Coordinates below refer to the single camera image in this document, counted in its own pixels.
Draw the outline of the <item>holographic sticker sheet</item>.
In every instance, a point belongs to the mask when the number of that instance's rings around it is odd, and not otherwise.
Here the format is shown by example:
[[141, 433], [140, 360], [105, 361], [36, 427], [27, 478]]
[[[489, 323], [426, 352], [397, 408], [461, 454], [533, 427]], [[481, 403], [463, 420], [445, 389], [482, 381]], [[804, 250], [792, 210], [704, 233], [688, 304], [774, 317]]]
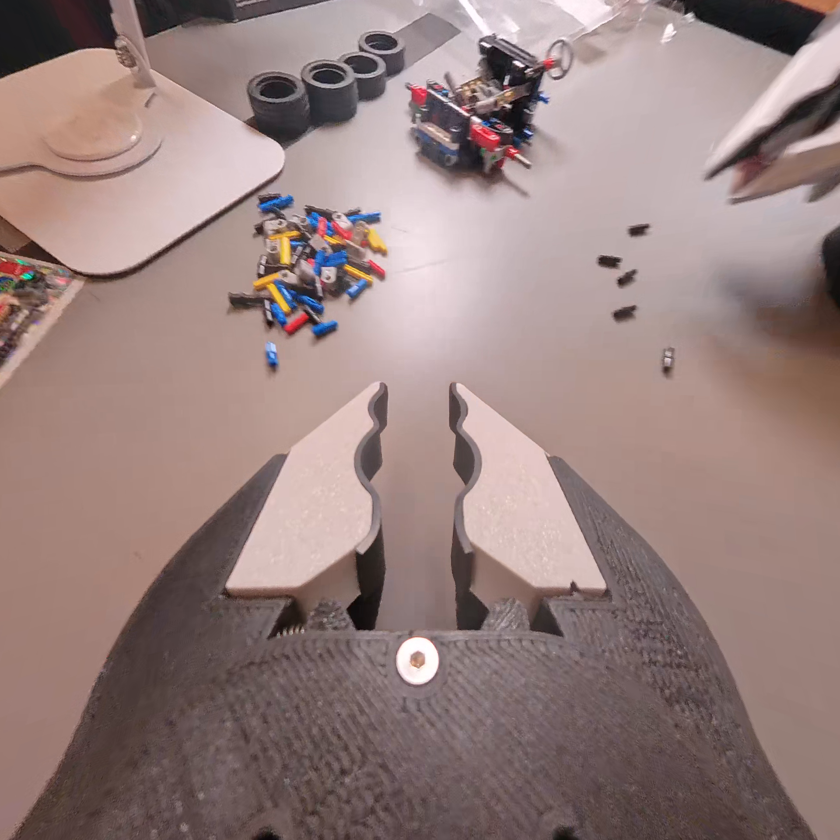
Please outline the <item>holographic sticker sheet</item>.
[[1, 386], [57, 323], [85, 281], [65, 267], [1, 253]]

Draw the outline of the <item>lego car chassis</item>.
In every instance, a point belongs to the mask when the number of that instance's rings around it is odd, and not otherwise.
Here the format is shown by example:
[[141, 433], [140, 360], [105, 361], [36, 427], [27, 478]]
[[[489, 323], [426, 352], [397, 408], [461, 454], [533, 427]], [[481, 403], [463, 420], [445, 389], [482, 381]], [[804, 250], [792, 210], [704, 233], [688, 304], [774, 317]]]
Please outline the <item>lego car chassis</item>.
[[490, 34], [479, 39], [478, 50], [474, 78], [456, 82], [447, 73], [444, 83], [406, 84], [411, 135], [420, 154], [448, 170], [495, 176], [510, 161], [529, 170], [524, 149], [534, 136], [534, 113], [550, 101], [543, 82], [568, 75], [572, 43], [557, 38], [539, 57]]

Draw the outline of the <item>white book stand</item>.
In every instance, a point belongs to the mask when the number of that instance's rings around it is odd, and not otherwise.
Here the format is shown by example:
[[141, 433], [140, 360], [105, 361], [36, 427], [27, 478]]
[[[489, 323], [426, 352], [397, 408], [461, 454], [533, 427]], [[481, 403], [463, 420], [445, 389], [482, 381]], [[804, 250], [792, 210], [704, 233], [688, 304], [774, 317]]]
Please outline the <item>white book stand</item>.
[[112, 49], [1, 83], [2, 220], [87, 277], [150, 262], [271, 182], [285, 152], [153, 70], [135, 2], [111, 2]]

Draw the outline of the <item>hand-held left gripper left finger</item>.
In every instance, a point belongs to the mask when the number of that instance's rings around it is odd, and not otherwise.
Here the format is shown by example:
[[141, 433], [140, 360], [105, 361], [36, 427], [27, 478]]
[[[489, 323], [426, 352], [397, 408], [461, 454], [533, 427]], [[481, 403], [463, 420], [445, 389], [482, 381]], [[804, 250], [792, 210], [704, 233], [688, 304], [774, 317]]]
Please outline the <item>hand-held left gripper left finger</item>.
[[294, 444], [227, 579], [232, 598], [285, 596], [302, 611], [321, 601], [377, 611], [385, 560], [382, 466], [388, 391], [373, 382]]

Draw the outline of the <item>pile of coloured lego pins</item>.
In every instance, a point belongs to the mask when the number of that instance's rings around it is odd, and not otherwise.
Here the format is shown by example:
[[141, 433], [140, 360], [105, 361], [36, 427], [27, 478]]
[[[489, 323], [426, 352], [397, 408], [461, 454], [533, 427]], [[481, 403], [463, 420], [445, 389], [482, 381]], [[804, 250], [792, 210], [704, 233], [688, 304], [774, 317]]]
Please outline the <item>pile of coloured lego pins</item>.
[[316, 341], [328, 338], [339, 329], [329, 303], [355, 303], [386, 278], [382, 212], [297, 206], [282, 192], [258, 193], [256, 209], [253, 235], [262, 251], [255, 278], [246, 290], [227, 294], [228, 307], [256, 311], [268, 329], [287, 336], [307, 330]]

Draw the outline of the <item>clear plastic bag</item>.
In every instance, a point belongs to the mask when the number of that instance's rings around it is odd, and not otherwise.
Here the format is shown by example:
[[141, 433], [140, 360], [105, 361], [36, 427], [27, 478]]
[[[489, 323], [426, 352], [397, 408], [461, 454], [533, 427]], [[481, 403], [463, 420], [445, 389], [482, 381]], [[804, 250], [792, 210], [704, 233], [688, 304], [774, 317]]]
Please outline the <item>clear plastic bag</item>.
[[415, 5], [468, 37], [498, 35], [541, 51], [556, 39], [571, 43], [594, 35], [622, 35], [642, 25], [661, 27], [668, 43], [692, 24], [696, 2], [682, 1], [417, 1]]

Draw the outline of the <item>black rubber lego tyre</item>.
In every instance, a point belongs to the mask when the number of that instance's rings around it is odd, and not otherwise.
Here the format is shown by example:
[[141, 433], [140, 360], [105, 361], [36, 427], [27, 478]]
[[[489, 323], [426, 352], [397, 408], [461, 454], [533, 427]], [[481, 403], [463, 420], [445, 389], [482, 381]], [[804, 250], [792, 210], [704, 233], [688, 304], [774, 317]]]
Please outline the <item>black rubber lego tyre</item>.
[[282, 71], [252, 77], [246, 87], [253, 123], [276, 140], [294, 140], [310, 129], [308, 93], [300, 78]]
[[380, 58], [385, 73], [393, 77], [403, 71], [406, 62], [406, 44], [403, 37], [384, 30], [371, 30], [358, 39], [358, 47], [365, 53]]
[[352, 69], [361, 101], [375, 100], [385, 92], [387, 74], [382, 58], [356, 50], [341, 55], [339, 61]]
[[318, 59], [301, 69], [309, 101], [311, 122], [316, 126], [345, 123], [358, 111], [359, 93], [353, 70], [344, 62]]

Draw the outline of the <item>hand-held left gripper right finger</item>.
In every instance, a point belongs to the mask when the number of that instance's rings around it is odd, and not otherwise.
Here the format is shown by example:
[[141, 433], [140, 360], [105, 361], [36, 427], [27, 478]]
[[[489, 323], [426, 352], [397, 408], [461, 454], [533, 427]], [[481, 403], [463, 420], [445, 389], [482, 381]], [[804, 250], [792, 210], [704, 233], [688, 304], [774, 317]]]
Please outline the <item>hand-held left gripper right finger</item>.
[[451, 568], [458, 611], [514, 599], [537, 611], [546, 598], [602, 601], [607, 582], [549, 454], [454, 382], [449, 425], [464, 486], [454, 511]]

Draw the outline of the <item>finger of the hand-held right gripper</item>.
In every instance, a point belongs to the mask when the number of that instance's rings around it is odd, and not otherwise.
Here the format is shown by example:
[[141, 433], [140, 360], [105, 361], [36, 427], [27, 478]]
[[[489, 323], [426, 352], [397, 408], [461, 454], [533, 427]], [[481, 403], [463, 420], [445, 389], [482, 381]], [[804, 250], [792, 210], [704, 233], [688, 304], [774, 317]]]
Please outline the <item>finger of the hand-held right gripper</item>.
[[776, 155], [811, 137], [838, 137], [839, 26], [819, 25], [717, 144], [705, 180], [759, 152]]
[[839, 138], [815, 136], [797, 141], [776, 155], [756, 153], [735, 164], [728, 200], [749, 202], [813, 186], [829, 193], [838, 183]]

